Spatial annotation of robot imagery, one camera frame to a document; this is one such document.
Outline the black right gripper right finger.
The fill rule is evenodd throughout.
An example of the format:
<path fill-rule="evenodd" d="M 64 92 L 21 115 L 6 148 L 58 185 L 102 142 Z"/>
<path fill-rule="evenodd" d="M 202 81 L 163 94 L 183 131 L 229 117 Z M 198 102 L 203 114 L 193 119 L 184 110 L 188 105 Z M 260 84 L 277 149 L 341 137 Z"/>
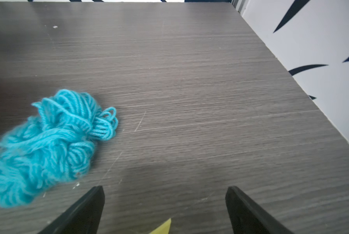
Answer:
<path fill-rule="evenodd" d="M 293 233 L 236 186 L 228 188 L 225 201 L 235 234 Z"/>

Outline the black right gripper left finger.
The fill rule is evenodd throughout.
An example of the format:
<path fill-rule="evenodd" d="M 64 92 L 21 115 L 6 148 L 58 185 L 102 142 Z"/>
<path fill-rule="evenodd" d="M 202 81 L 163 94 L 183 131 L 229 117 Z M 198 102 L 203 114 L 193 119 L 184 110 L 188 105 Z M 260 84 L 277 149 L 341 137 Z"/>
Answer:
<path fill-rule="evenodd" d="M 104 204 L 105 194 L 103 187 L 95 186 L 40 233 L 96 234 Z"/>

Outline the yellow square paper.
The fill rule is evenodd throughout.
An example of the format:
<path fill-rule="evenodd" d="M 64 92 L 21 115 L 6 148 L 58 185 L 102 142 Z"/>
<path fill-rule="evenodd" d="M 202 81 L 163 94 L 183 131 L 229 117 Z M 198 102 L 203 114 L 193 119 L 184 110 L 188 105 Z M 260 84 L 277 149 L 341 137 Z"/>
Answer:
<path fill-rule="evenodd" d="M 158 226 L 156 229 L 151 231 L 150 234 L 169 234 L 170 227 L 171 227 L 171 218 L 169 218 L 160 226 Z"/>

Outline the teal yarn bundle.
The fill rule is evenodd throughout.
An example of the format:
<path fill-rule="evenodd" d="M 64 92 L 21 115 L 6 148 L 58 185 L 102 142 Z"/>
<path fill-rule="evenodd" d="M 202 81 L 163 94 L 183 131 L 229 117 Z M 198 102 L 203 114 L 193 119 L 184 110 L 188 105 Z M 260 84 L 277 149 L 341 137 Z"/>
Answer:
<path fill-rule="evenodd" d="M 59 183 L 88 174 L 97 143 L 116 135 L 117 111 L 88 93 L 59 90 L 38 113 L 0 139 L 0 207 L 31 203 Z"/>

